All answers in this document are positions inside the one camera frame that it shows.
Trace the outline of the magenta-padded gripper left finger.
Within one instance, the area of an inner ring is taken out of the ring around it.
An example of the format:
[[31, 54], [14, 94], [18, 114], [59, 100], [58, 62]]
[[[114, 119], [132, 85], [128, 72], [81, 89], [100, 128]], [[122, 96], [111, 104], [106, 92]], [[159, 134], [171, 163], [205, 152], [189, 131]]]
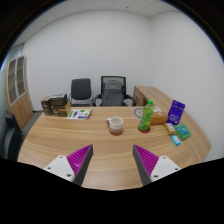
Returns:
[[93, 145], [90, 144], [68, 156], [59, 155], [44, 170], [81, 186], [92, 156]]

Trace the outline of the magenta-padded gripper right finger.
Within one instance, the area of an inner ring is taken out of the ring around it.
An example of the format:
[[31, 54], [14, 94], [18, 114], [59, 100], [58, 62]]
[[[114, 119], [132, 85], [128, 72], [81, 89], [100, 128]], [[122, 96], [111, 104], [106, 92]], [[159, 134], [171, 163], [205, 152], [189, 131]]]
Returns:
[[148, 185], [180, 170], [180, 167], [169, 157], [157, 156], [138, 145], [133, 145], [133, 157], [143, 185]]

